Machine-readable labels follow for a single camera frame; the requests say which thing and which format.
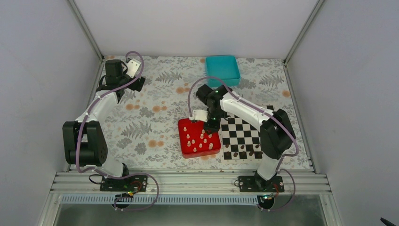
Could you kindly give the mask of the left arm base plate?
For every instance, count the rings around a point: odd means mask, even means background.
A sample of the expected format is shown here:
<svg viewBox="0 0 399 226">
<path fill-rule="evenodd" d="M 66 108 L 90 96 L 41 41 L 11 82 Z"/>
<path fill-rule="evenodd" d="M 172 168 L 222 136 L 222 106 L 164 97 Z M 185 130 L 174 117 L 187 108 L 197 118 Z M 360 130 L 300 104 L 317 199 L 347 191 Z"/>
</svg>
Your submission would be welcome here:
<svg viewBox="0 0 399 226">
<path fill-rule="evenodd" d="M 126 179 L 105 179 L 100 184 L 103 192 L 145 192 L 148 176 L 136 175 Z"/>
</svg>

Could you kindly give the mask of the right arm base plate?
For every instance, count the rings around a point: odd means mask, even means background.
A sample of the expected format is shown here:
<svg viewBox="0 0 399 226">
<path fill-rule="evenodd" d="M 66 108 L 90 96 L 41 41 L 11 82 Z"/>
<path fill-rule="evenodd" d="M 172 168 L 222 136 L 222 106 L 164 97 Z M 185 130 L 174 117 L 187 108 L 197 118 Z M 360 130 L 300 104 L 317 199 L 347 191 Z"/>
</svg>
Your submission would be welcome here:
<svg viewBox="0 0 399 226">
<path fill-rule="evenodd" d="M 239 176 L 237 186 L 242 193 L 273 193 L 284 192 L 284 183 L 281 176 L 273 176 L 269 180 L 255 176 Z"/>
</svg>

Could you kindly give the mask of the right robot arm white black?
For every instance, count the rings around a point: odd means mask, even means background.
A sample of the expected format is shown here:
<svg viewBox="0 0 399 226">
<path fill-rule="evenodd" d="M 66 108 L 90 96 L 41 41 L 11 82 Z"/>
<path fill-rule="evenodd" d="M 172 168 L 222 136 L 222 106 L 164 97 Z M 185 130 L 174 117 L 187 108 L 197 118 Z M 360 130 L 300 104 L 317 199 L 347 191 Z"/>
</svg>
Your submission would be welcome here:
<svg viewBox="0 0 399 226">
<path fill-rule="evenodd" d="M 299 151 L 296 136 L 288 114 L 262 108 L 240 97 L 231 88 L 220 86 L 216 89 L 208 85 L 198 88 L 195 96 L 207 107 L 200 114 L 193 112 L 191 120 L 204 122 L 208 134 L 219 131 L 221 119 L 231 113 L 254 127 L 260 136 L 262 161 L 255 172 L 255 186 L 266 192 L 273 185 L 272 177 L 278 172 L 283 158 L 289 156 L 287 150 L 294 145 Z"/>
</svg>

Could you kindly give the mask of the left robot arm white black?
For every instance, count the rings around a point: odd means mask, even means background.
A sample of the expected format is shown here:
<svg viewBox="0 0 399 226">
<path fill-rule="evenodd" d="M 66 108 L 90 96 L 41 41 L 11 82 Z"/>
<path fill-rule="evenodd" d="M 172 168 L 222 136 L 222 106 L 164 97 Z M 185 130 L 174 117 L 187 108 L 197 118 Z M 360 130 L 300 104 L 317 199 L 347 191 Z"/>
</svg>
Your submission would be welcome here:
<svg viewBox="0 0 399 226">
<path fill-rule="evenodd" d="M 131 177 L 126 164 L 108 153 L 103 128 L 125 90 L 141 91 L 143 88 L 142 63 L 143 60 L 129 58 L 107 60 L 93 101 L 77 119 L 65 122 L 62 127 L 67 163 L 75 165 L 80 173 L 94 171 L 112 178 L 112 184 L 120 191 L 130 187 Z"/>
</svg>

